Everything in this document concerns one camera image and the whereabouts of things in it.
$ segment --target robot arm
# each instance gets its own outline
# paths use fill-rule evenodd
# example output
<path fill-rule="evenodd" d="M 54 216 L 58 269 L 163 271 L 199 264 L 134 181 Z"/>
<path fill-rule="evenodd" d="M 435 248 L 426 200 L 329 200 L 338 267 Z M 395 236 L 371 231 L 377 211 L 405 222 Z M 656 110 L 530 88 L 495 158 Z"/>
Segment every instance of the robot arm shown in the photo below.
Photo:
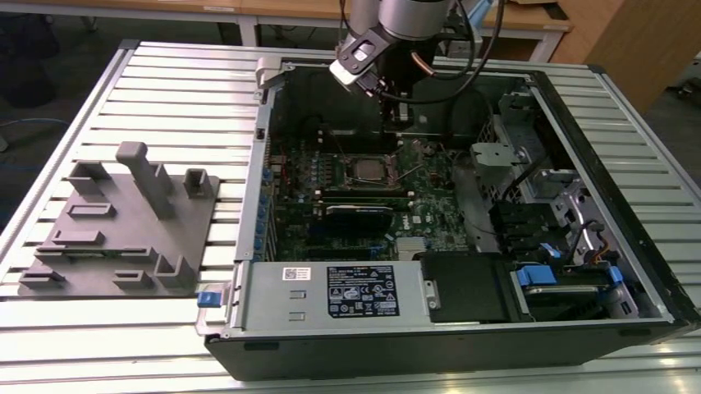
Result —
<path fill-rule="evenodd" d="M 505 0 L 498 1 L 495 35 L 501 27 L 499 16 L 503 16 Z M 354 2 L 350 21 L 346 23 L 349 37 L 330 70 L 346 89 L 359 88 L 369 96 L 379 97 L 383 121 L 389 130 L 401 130 L 411 125 L 411 109 L 407 104 L 438 103 L 455 97 L 473 83 L 474 76 L 485 66 L 482 61 L 470 81 L 450 97 L 427 102 L 411 98 L 413 86 L 427 76 L 454 80 L 471 69 L 475 50 L 470 24 L 481 23 L 491 0 L 473 1 L 470 14 L 458 1 L 461 18 L 454 10 L 449 12 L 454 2 L 457 1 L 355 0 Z M 449 27 L 454 33 L 445 33 L 445 27 Z M 471 40 L 473 53 L 463 71 L 458 75 L 437 75 L 430 64 L 438 44 L 445 40 L 466 39 Z"/>
<path fill-rule="evenodd" d="M 410 93 L 426 76 L 411 51 L 433 60 L 453 1 L 357 0 L 349 38 L 331 65 L 338 82 L 347 88 L 358 85 L 369 95 L 382 90 Z"/>

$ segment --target aluminum table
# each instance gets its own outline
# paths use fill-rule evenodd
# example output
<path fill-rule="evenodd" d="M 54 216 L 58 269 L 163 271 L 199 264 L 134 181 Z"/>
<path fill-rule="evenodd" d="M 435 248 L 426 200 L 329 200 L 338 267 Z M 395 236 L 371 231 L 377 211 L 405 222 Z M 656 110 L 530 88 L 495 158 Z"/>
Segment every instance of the aluminum table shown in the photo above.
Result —
<path fill-rule="evenodd" d="M 327 381 L 236 382 L 194 329 L 195 299 L 28 301 L 21 270 L 52 229 L 72 162 L 114 161 L 123 140 L 150 145 L 171 174 L 223 179 L 200 283 L 231 274 L 255 128 L 256 61 L 331 59 L 326 51 L 126 42 L 0 237 L 0 392 L 678 392 L 701 387 L 701 332 L 624 349 L 582 366 Z M 442 64 L 459 62 L 441 60 Z M 700 190 L 605 74 L 586 66 L 490 62 L 548 73 L 686 292 L 701 305 Z M 222 312 L 208 324 L 223 321 Z"/>

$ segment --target blue latch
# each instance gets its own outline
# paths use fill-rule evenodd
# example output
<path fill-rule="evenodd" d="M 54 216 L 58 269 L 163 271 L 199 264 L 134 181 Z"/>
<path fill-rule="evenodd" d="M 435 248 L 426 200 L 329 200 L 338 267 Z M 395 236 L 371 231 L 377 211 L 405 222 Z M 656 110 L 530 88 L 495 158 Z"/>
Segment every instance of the blue latch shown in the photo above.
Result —
<path fill-rule="evenodd" d="M 516 271 L 518 283 L 522 286 L 557 285 L 558 280 L 548 265 L 528 265 Z"/>
<path fill-rule="evenodd" d="M 612 266 L 608 268 L 606 271 L 609 273 L 609 277 L 612 278 L 614 285 L 620 285 L 621 283 L 624 283 L 624 274 L 621 273 L 618 267 Z"/>
<path fill-rule="evenodd" d="M 222 306 L 222 293 L 219 291 L 200 291 L 198 293 L 199 308 L 219 308 Z"/>
<path fill-rule="evenodd" d="M 272 171 L 270 168 L 263 168 L 263 182 L 270 183 L 272 181 Z"/>
<path fill-rule="evenodd" d="M 560 250 L 557 250 L 556 248 L 553 248 L 550 246 L 550 244 L 546 244 L 546 243 L 542 243 L 540 244 L 544 249 L 548 251 L 548 254 L 554 258 L 554 259 L 560 259 L 562 257 L 562 254 L 560 253 Z"/>

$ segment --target power supply label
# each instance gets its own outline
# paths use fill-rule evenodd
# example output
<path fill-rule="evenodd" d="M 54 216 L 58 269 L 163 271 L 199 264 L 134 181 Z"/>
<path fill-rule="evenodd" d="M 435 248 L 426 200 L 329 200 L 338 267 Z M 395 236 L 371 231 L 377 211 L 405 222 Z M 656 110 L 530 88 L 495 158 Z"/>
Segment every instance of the power supply label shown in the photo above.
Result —
<path fill-rule="evenodd" d="M 399 316 L 391 265 L 327 267 L 329 314 L 333 318 Z"/>

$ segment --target barcode sticker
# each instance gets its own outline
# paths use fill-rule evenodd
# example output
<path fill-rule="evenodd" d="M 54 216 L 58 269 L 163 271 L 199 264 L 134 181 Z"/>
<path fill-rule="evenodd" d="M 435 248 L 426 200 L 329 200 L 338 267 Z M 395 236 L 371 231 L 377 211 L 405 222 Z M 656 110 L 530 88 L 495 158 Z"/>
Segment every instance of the barcode sticker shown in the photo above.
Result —
<path fill-rule="evenodd" d="M 570 27 L 560 26 L 560 25 L 545 25 L 544 26 L 544 30 L 562 30 L 562 31 L 568 31 L 569 29 L 570 29 Z"/>
<path fill-rule="evenodd" d="M 285 281 L 310 281 L 311 280 L 311 268 L 283 268 L 283 280 Z"/>
<path fill-rule="evenodd" d="M 219 11 L 219 12 L 234 12 L 235 9 L 232 7 L 208 7 L 204 6 L 203 9 L 206 11 Z"/>

